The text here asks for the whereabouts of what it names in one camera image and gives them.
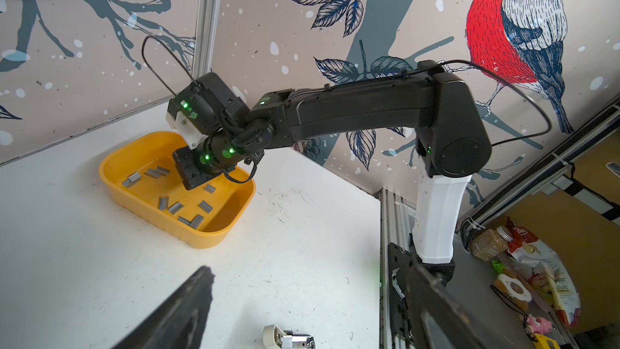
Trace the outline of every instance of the glass jar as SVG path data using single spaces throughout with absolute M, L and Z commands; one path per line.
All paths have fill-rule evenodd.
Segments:
M 470 244 L 469 250 L 480 260 L 489 261 L 508 249 L 508 243 L 514 240 L 510 231 L 503 226 L 487 229 Z

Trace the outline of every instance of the yellow plastic tray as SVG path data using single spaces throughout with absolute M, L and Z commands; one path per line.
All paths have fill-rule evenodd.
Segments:
M 174 132 L 148 134 L 108 155 L 99 166 L 99 176 L 117 204 L 195 248 L 209 248 L 224 240 L 250 203 L 256 184 L 233 183 L 220 175 L 208 182 L 215 187 L 213 194 L 204 190 L 206 183 L 186 190 L 172 159 L 172 153 L 186 145 L 181 135 Z M 144 174 L 157 166 L 170 170 L 170 174 L 159 178 Z M 135 172 L 142 174 L 140 181 L 130 188 L 124 187 L 123 182 Z M 248 173 L 237 167 L 231 176 L 246 180 Z M 159 210 L 160 196 L 169 197 L 168 207 L 180 202 L 182 209 L 175 214 Z M 211 213 L 198 207 L 202 201 L 213 207 Z M 205 218 L 198 229 L 178 220 L 181 216 L 191 221 L 197 214 Z

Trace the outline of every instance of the snack bag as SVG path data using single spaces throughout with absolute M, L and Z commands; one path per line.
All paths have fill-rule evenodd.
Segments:
M 557 253 L 526 228 L 510 221 L 506 227 L 514 241 L 508 243 L 508 256 L 528 283 L 551 305 L 560 321 L 575 327 L 581 314 L 579 293 Z

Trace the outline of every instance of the plush toy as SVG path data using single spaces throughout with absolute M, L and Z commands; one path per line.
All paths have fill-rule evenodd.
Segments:
M 553 324 L 542 317 L 535 317 L 529 314 L 525 322 L 528 324 L 525 330 L 531 335 L 534 333 L 547 334 L 553 330 Z

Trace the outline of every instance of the red bird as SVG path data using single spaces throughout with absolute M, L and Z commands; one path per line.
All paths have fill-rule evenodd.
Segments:
M 551 102 L 562 132 L 574 131 L 562 106 L 562 0 L 474 0 L 466 30 L 473 62 L 540 93 Z M 502 88 L 497 85 L 487 108 Z

